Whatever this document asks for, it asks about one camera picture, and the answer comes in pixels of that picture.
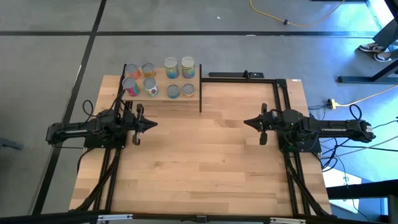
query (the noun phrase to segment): person's foot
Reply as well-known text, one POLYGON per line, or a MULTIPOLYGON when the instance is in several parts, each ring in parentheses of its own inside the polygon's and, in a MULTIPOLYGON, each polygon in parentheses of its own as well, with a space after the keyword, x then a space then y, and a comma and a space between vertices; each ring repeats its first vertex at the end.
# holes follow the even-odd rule
POLYGON ((374 59, 378 62, 388 62, 391 61, 391 52, 383 52, 374 54, 374 59))
POLYGON ((370 44, 363 44, 358 47, 359 50, 365 51, 365 52, 374 52, 374 53, 381 53, 386 50, 385 47, 381 47, 377 43, 370 43, 370 44))

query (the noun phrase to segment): butcher block tabletop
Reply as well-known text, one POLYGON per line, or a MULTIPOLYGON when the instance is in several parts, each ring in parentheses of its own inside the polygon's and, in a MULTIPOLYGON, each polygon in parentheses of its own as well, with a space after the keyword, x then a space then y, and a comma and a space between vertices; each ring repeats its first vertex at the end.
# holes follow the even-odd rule
MULTIPOLYGON (((119 79, 103 77, 95 114, 110 107, 119 79)), ((292 109, 308 116, 301 81, 287 80, 287 89, 292 109)), ((284 105, 282 90, 280 97, 284 105)), ((267 144, 260 146, 260 134, 243 124, 258 116, 262 103, 269 110, 275 108, 270 84, 204 82, 202 113, 196 102, 143 102, 144 116, 158 125, 140 135, 140 146, 131 143, 133 133, 129 133, 121 151, 111 212, 291 216, 276 133, 268 131, 267 144)), ((81 160, 71 209, 98 183, 104 151, 94 149, 81 160)), ((319 161, 310 153, 300 155, 307 188, 331 212, 319 161)), ((107 191, 106 186, 100 208, 107 191)), ((297 186, 295 192, 303 213, 297 186)))

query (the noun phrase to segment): tin can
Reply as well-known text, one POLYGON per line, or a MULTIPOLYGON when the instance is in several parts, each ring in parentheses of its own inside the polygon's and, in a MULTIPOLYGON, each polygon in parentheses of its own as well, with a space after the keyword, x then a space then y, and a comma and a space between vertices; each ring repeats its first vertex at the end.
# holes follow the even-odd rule
POLYGON ((145 65, 143 65, 142 71, 144 72, 145 78, 148 77, 154 78, 156 76, 155 67, 151 63, 146 63, 145 65))
POLYGON ((185 85, 182 87, 182 94, 183 94, 185 97, 187 97, 187 98, 193 97, 194 94, 195 94, 195 87, 194 87, 193 85, 191 85, 191 84, 185 84, 185 85))
POLYGON ((134 79, 139 79, 141 73, 139 72, 138 66, 134 64, 129 64, 126 66, 126 76, 133 77, 134 79))
POLYGON ((191 57, 184 57, 181 60, 182 76, 193 78, 195 76, 195 61, 191 57))
POLYGON ((164 60, 164 66, 166 67, 166 74, 169 78, 177 78, 180 75, 178 71, 177 59, 168 57, 164 60))
POLYGON ((146 78, 144 80, 144 88, 150 97, 155 97, 159 93, 159 90, 156 86, 156 80, 154 78, 146 78))
POLYGON ((167 88, 167 95, 171 98, 177 98, 180 96, 180 88, 177 85, 169 85, 167 88))
POLYGON ((139 87, 132 77, 127 77, 122 81, 122 86, 127 90, 130 96, 138 96, 139 95, 139 87))

